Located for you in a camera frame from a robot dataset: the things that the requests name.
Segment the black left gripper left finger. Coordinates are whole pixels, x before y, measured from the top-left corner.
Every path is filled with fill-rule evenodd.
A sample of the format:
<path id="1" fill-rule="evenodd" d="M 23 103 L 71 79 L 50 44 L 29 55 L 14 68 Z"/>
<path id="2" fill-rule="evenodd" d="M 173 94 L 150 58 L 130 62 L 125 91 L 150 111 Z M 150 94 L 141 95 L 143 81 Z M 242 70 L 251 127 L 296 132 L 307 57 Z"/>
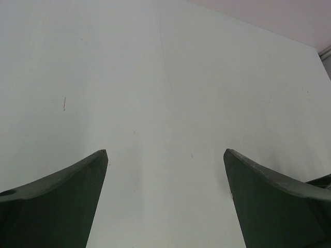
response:
<path id="1" fill-rule="evenodd" d="M 108 167 L 105 150 L 1 192 L 1 247 L 86 247 Z"/>

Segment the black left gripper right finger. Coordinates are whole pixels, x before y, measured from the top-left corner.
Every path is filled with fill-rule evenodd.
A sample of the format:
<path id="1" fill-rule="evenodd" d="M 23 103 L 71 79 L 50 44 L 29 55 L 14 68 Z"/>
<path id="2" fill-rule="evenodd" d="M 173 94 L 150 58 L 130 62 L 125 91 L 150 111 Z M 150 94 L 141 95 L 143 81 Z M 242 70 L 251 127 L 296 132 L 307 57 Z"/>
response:
<path id="1" fill-rule="evenodd" d="M 223 160 L 246 247 L 330 247 L 330 175 L 301 182 L 233 149 Z"/>

